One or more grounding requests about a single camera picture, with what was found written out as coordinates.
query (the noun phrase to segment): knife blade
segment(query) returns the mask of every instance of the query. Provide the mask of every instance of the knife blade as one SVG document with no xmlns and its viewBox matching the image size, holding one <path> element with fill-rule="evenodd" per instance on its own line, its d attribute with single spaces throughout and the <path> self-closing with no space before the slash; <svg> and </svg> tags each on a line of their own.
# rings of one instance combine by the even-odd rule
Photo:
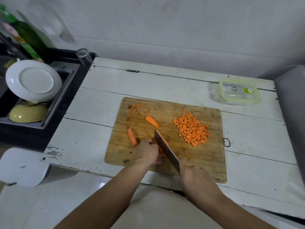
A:
<svg viewBox="0 0 305 229">
<path fill-rule="evenodd" d="M 177 170 L 177 172 L 180 174 L 180 165 L 178 158 L 170 149 L 170 147 L 168 147 L 168 145 L 165 143 L 162 136 L 157 132 L 157 130 L 155 130 L 154 139 L 156 140 L 158 146 L 160 146 L 166 157 L 170 160 L 175 170 Z"/>
</svg>

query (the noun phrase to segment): white plate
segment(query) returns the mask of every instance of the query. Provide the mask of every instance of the white plate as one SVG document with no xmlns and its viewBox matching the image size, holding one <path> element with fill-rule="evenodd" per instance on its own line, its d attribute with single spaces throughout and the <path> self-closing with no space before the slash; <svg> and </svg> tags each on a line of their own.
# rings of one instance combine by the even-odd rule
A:
<svg viewBox="0 0 305 229">
<path fill-rule="evenodd" d="M 37 102 L 53 99 L 62 86 L 59 74 L 52 67 L 34 60 L 11 65 L 6 72 L 6 83 L 16 96 Z"/>
</svg>

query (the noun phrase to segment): yellow bowl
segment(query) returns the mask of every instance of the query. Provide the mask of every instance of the yellow bowl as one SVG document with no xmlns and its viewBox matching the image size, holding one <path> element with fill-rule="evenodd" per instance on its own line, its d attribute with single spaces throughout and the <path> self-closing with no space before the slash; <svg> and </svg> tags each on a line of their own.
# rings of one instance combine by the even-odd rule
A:
<svg viewBox="0 0 305 229">
<path fill-rule="evenodd" d="M 47 111 L 48 108 L 42 104 L 32 106 L 19 104 L 10 111 L 9 119 L 18 123 L 41 121 L 45 117 Z"/>
</svg>

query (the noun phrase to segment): tabletop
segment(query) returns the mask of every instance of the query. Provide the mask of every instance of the tabletop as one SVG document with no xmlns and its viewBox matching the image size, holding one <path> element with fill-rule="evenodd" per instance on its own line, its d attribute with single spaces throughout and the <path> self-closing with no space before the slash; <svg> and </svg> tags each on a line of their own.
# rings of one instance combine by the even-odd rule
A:
<svg viewBox="0 0 305 229">
<path fill-rule="evenodd" d="M 221 79 L 254 82 L 261 102 L 216 102 L 211 90 Z M 104 157 L 126 96 L 220 109 L 223 137 L 231 142 L 225 148 L 227 183 L 219 184 L 223 193 L 238 204 L 305 218 L 305 201 L 286 190 L 298 168 L 271 80 L 95 58 L 41 161 L 115 176 L 123 167 L 106 164 Z M 141 182 L 181 190 L 177 176 L 149 171 Z"/>
</svg>

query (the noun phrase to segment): wooden cutting board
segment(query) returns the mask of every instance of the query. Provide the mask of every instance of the wooden cutting board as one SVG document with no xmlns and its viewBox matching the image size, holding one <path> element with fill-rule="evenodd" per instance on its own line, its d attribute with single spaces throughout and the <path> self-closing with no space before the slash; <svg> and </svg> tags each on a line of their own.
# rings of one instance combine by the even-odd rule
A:
<svg viewBox="0 0 305 229">
<path fill-rule="evenodd" d="M 145 105 L 128 116 L 128 105 L 134 106 L 136 103 Z M 148 108 L 151 109 L 150 112 L 143 113 Z M 191 112 L 202 124 L 209 126 L 210 136 L 205 144 L 200 143 L 193 147 L 178 136 L 179 130 L 173 124 L 173 119 L 181 116 L 184 108 L 186 113 Z M 154 136 L 155 127 L 144 119 L 147 115 L 154 117 L 160 124 L 159 132 L 178 159 L 185 157 L 189 165 L 197 164 L 206 169 L 216 182 L 227 182 L 221 114 L 220 110 L 215 108 L 124 97 L 106 151 L 106 163 L 127 166 L 133 160 L 136 147 L 132 146 L 127 136 L 129 127 L 132 128 L 138 143 Z M 162 165 L 152 166 L 150 171 L 179 175 L 167 158 Z"/>
</svg>

